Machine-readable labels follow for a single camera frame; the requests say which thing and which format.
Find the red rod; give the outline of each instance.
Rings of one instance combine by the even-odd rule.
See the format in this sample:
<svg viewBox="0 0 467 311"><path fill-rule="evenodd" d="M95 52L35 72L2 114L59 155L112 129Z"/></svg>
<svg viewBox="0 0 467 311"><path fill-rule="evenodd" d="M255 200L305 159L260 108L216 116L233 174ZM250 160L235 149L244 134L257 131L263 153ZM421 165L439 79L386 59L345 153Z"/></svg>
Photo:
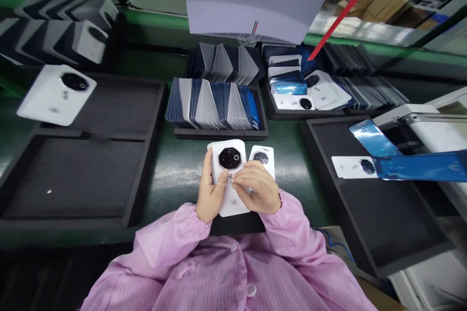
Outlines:
<svg viewBox="0 0 467 311"><path fill-rule="evenodd" d="M347 14L350 12L350 10L352 9L352 7L354 7L354 5L357 3L358 0L350 0L349 3L347 4L347 6L343 9L343 11L341 12L341 14L339 15L339 17L337 17L337 19L334 21L334 23L332 24L331 28L328 29L328 31L326 32L326 35L323 36L323 38L321 39L320 43L315 47L315 49L313 50L313 52L311 53L310 57L308 58L308 61L312 61L315 59L316 55L318 54L318 52L321 50L321 48L324 46L324 44L327 42L327 40L329 39L329 37L331 36L331 34L335 31L335 29L337 28L337 26L342 22L342 20L345 18L345 16L347 16Z"/></svg>

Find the black tray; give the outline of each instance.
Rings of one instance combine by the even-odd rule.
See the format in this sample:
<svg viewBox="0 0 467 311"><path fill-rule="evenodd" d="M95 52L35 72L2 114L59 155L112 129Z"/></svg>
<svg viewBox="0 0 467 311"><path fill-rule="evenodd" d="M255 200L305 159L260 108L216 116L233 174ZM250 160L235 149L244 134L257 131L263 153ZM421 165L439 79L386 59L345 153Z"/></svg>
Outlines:
<svg viewBox="0 0 467 311"><path fill-rule="evenodd" d="M306 120L314 118L343 117L344 111L321 111L321 110L286 110L279 109L272 96L271 88L267 79L262 80L261 88L263 90L264 102L266 104L266 113L270 120Z"/></svg>
<svg viewBox="0 0 467 311"><path fill-rule="evenodd" d="M125 40L127 32L128 19L124 12L119 12L115 22L108 34L106 48L104 49L104 55L100 64L90 62L89 64L72 65L64 62L63 64L68 65L74 69L82 71L93 71L99 73L112 72L115 68L115 60ZM24 65L21 66L26 69L42 69L44 65Z"/></svg>
<svg viewBox="0 0 467 311"><path fill-rule="evenodd" d="M0 227L127 227L154 163L167 83L86 73L97 87L68 127L37 123L0 179Z"/></svg>
<svg viewBox="0 0 467 311"><path fill-rule="evenodd" d="M380 116L381 114L384 114L389 111L390 109L386 109L386 110L379 110L379 109L364 110L364 109L350 109L350 108L344 109L345 115L348 115L348 116L369 116L372 118Z"/></svg>
<svg viewBox="0 0 467 311"><path fill-rule="evenodd" d="M337 177L332 156L369 156L349 131L368 118L308 120L300 129L357 266L382 278L454 244L414 182Z"/></svg>
<svg viewBox="0 0 467 311"><path fill-rule="evenodd" d="M261 141L269 136L266 114L264 112L263 100L259 92L258 85L248 86L256 101L256 108L259 115L259 130L204 130L204 129L180 129L174 127L176 138L226 140L239 138L241 140Z"/></svg>

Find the blue protective film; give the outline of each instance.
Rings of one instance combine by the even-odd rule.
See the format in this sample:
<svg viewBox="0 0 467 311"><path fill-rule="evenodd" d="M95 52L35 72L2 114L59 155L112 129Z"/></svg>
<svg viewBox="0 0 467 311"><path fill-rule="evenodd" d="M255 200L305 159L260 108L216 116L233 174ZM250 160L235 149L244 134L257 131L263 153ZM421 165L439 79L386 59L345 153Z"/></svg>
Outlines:
<svg viewBox="0 0 467 311"><path fill-rule="evenodd" d="M382 179L467 182L467 150L375 157L373 161Z"/></svg>
<svg viewBox="0 0 467 311"><path fill-rule="evenodd" d="M403 155L370 119L349 127L349 130L373 158Z"/></svg>

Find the blue cable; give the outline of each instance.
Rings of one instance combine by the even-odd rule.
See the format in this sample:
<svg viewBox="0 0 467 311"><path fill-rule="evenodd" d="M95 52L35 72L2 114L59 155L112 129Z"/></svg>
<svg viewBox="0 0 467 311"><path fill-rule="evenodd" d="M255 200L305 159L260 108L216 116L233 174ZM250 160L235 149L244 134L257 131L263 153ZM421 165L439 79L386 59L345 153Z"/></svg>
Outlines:
<svg viewBox="0 0 467 311"><path fill-rule="evenodd" d="M329 234L328 231L325 231L325 230L320 229L320 228L316 228L316 230L320 231L320 232L324 232L325 234L327 234L327 238L328 238L330 247L333 247L333 246L336 246L336 245L340 245L340 246L344 247L344 249L347 252L347 254L348 254L349 258L351 259L351 261L355 263L354 258L352 257L352 255L350 254L350 251L347 249L347 247L345 245L343 245L342 243L333 243L333 242L331 242L331 235Z"/></svg>

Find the sleeve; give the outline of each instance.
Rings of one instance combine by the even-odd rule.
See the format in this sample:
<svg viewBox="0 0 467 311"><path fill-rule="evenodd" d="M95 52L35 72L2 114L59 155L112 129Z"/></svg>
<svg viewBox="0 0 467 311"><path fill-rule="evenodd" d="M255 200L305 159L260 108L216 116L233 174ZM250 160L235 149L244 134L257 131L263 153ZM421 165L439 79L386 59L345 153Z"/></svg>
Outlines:
<svg viewBox="0 0 467 311"><path fill-rule="evenodd" d="M146 311L173 268L209 235L195 206L182 205L136 232L133 251L115 258L91 288L81 311Z"/></svg>
<svg viewBox="0 0 467 311"><path fill-rule="evenodd" d="M324 236L310 228L300 201L283 190L279 195L279 211L260 214L273 251L300 272L330 309L376 310L342 259L326 252Z"/></svg>

